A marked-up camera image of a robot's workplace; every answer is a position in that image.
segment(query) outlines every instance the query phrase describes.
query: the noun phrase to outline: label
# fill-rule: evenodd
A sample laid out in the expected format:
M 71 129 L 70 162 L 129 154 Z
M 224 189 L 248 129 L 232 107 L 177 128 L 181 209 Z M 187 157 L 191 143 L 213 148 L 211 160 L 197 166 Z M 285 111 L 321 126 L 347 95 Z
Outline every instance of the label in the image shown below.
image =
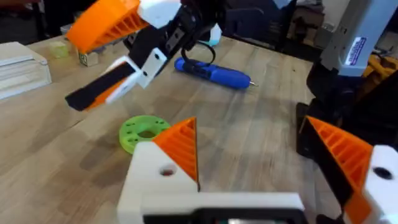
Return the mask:
M 353 45 L 349 50 L 349 54 L 346 59 L 346 65 L 356 65 L 356 61 L 362 51 L 363 46 L 365 45 L 366 38 L 365 37 L 356 37 Z

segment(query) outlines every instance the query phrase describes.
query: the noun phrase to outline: wooden table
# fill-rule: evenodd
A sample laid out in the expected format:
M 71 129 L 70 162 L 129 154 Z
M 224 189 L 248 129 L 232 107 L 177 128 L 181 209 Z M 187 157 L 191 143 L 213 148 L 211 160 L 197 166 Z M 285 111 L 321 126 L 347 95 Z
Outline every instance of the wooden table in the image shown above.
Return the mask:
M 0 101 L 1 223 L 117 223 L 131 159 L 118 130 L 140 114 L 170 124 L 197 117 L 203 191 L 299 192 L 311 223 L 317 213 L 339 214 L 317 165 L 295 152 L 295 104 L 312 98 L 305 84 L 310 62 L 223 38 L 215 63 L 247 73 L 259 87 L 230 90 L 178 73 L 170 63 L 147 89 L 137 86 L 81 113 L 64 96 L 127 50 L 118 45 L 87 68 L 74 53 L 52 58 L 51 41 L 30 48 L 48 58 L 53 83 Z M 190 56 L 211 57 L 201 47 Z

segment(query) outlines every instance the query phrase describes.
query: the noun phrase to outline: orange 3d printed part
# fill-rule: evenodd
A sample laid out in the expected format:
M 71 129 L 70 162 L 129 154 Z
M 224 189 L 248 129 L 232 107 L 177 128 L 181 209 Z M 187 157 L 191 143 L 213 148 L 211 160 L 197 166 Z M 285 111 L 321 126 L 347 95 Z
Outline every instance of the orange 3d printed part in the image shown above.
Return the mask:
M 363 188 L 373 146 L 319 119 L 310 116 L 307 116 L 307 119 L 352 188 L 351 195 L 342 205 L 345 213 L 352 224 L 363 223 L 371 213 L 371 206 L 363 195 Z
M 196 138 L 196 118 L 189 118 L 161 132 L 152 141 L 198 182 Z
M 138 13 L 140 0 L 98 0 L 72 25 L 68 39 L 82 53 L 148 25 Z

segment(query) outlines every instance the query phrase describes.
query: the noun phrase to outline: cable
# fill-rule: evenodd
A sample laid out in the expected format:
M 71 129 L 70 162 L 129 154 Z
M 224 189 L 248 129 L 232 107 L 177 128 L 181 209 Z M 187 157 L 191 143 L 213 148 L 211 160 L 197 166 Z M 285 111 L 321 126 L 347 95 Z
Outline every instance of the cable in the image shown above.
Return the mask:
M 181 56 L 182 56 L 182 58 L 184 59 L 185 63 L 187 63 L 187 64 L 189 64 L 189 65 L 191 65 L 191 66 L 193 66 L 193 67 L 207 67 L 207 66 L 211 65 L 211 64 L 214 62 L 214 60 L 216 59 L 216 51 L 214 50 L 213 47 L 210 47 L 209 45 L 204 44 L 204 43 L 202 43 L 202 42 L 197 42 L 197 44 L 204 45 L 205 47 L 207 47 L 207 49 L 209 49 L 210 52 L 211 52 L 211 54 L 213 55 L 213 59 L 211 59 L 211 62 L 206 63 L 206 64 L 204 64 L 204 65 L 197 65 L 197 63 L 192 62 L 191 59 L 189 59 L 189 58 L 187 57 L 187 53 L 186 53 L 185 48 L 182 48 L 182 49 L 181 49 Z

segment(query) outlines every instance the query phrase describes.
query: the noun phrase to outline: white cardboard box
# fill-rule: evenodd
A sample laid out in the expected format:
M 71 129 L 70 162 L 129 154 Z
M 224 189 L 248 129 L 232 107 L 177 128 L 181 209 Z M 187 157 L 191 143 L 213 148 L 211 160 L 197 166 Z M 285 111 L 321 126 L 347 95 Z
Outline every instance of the white cardboard box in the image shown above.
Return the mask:
M 50 83 L 43 56 L 18 42 L 0 44 L 0 99 Z

